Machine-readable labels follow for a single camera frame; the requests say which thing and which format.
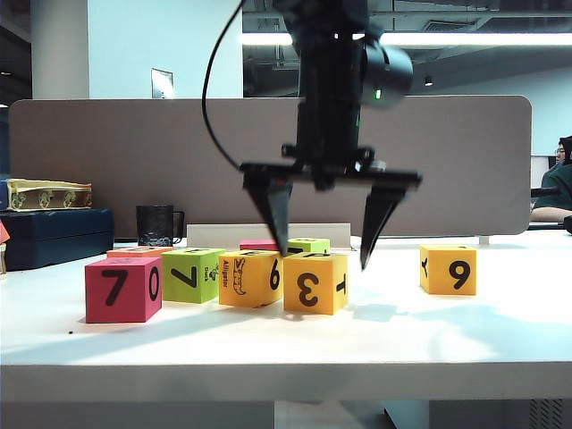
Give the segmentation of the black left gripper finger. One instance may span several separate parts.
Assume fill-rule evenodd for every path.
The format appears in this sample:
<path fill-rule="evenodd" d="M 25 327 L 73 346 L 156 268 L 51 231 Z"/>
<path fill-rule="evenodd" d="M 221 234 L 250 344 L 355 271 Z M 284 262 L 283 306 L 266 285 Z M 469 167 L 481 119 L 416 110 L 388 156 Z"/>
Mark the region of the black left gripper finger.
<path fill-rule="evenodd" d="M 361 269 L 365 270 L 374 251 L 376 241 L 398 204 L 417 183 L 409 185 L 389 185 L 376 183 L 366 198 L 360 245 Z"/>
<path fill-rule="evenodd" d="M 245 174 L 243 188 L 265 221 L 281 255 L 285 257 L 288 253 L 292 183 L 268 174 Z"/>

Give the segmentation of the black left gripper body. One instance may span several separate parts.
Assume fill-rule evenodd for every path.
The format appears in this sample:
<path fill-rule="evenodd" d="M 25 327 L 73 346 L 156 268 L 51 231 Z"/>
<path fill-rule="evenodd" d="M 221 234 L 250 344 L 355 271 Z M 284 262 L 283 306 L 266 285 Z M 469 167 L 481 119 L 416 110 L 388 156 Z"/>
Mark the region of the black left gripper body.
<path fill-rule="evenodd" d="M 335 184 L 372 184 L 383 189 L 416 189 L 422 177 L 415 171 L 385 170 L 374 165 L 374 150 L 358 145 L 360 109 L 344 108 L 338 113 L 311 112 L 309 103 L 298 107 L 297 140 L 284 144 L 282 154 L 293 164 L 244 163 L 243 187 L 269 187 L 293 181 L 308 181 L 319 191 Z"/>

